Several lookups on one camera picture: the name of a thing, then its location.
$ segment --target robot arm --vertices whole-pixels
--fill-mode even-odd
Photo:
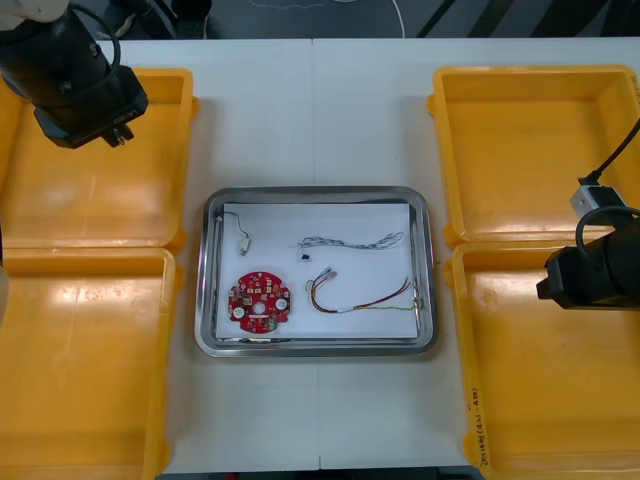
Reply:
[[[118,40],[109,64],[68,0],[0,0],[0,74],[34,104],[44,134],[77,148],[102,137],[112,147],[133,138],[127,123],[147,108],[133,71],[120,65]]]
[[[538,283],[538,298],[562,308],[640,309],[640,210],[628,207],[618,192],[598,183],[602,172],[640,131],[640,119],[607,160],[580,179],[571,206],[580,221],[576,246],[554,252],[545,263],[548,277]],[[584,227],[614,231],[585,245]]]
[[[25,19],[53,22],[68,6],[69,0],[0,0],[0,30],[13,30]]]

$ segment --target mounting hole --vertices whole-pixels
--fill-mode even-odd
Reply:
[[[253,313],[256,315],[262,315],[267,310],[264,303],[258,302],[253,306]]]

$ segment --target small white connector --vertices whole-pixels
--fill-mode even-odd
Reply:
[[[245,237],[240,241],[240,255],[243,257],[249,251],[249,247],[251,246],[251,239],[249,237]]]

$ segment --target white table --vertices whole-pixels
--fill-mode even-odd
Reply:
[[[460,361],[440,275],[440,342],[427,355],[212,359],[193,339],[201,207],[231,186],[406,185],[429,202],[439,267],[450,252],[425,108],[433,72],[443,65],[638,68],[639,47],[636,39],[125,42],[125,63],[190,69],[202,105],[184,213],[191,241],[179,257],[188,284],[172,342],[167,473],[464,464]]]

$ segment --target white paper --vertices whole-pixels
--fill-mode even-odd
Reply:
[[[227,204],[225,211],[240,217],[251,238],[245,256],[239,253],[242,233],[236,217],[224,215],[221,301],[218,302],[218,338],[255,338],[240,329],[228,313],[226,293],[243,275],[263,271],[282,280],[291,292],[289,321],[260,338],[415,338],[413,311],[362,310],[344,314],[318,312],[311,305],[305,285],[325,268],[338,276],[318,290],[325,308],[344,309],[367,303],[398,290],[411,280],[409,206],[406,204],[304,205]],[[305,249],[311,260],[300,259],[298,243],[304,237],[322,236],[356,244],[374,243],[389,233],[403,232],[403,239],[385,250],[344,247]],[[411,307],[413,288],[381,306]]]

